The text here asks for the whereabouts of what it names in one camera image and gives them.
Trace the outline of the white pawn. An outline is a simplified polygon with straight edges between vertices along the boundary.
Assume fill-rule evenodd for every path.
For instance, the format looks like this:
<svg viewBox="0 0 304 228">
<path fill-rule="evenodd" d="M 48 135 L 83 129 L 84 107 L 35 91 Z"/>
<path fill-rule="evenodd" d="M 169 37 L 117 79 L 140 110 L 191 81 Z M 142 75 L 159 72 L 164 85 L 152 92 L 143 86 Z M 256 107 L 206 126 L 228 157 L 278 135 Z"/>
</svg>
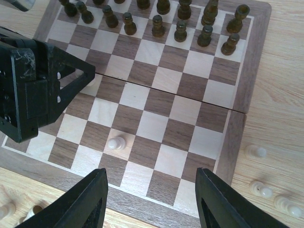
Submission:
<svg viewBox="0 0 304 228">
<path fill-rule="evenodd" d="M 83 71 L 81 71 L 81 70 L 77 69 L 75 71 L 76 78 L 79 78 L 82 74 L 83 74 Z M 95 82 L 96 82 L 96 77 L 94 77 L 93 80 L 86 85 L 86 87 L 93 86 L 95 84 Z"/>
<path fill-rule="evenodd" d="M 126 147 L 126 141 L 124 138 L 117 136 L 109 139 L 107 146 L 111 150 L 123 150 Z"/>
</svg>

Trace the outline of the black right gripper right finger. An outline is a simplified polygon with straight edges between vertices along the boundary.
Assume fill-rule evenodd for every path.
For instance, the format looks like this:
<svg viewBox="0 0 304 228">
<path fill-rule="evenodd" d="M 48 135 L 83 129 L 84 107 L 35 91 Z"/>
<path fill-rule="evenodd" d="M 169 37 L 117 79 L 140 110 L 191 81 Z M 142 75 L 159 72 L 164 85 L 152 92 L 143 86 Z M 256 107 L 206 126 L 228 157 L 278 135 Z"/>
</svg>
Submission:
<svg viewBox="0 0 304 228">
<path fill-rule="evenodd" d="M 195 193 L 202 228 L 286 228 L 207 168 L 197 168 Z"/>
</svg>

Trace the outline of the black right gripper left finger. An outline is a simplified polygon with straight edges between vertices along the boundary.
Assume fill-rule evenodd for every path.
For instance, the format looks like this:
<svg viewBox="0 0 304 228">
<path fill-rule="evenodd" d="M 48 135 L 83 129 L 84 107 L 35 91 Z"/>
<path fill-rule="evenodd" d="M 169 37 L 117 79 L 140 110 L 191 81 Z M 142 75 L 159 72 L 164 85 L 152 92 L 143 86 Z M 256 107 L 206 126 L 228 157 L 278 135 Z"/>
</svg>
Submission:
<svg viewBox="0 0 304 228">
<path fill-rule="evenodd" d="M 18 228 L 101 228 L 108 194 L 105 168 L 95 169 Z"/>
</svg>

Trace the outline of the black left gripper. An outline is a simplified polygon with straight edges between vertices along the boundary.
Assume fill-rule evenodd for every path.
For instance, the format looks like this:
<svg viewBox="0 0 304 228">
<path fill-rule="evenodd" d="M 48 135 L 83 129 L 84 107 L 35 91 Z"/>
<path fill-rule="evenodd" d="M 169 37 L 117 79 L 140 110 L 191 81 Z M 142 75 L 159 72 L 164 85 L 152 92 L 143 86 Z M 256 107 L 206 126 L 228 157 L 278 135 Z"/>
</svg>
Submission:
<svg viewBox="0 0 304 228">
<path fill-rule="evenodd" d="M 95 66 L 45 42 L 0 29 L 0 129 L 17 143 L 55 122 L 95 78 Z"/>
</svg>

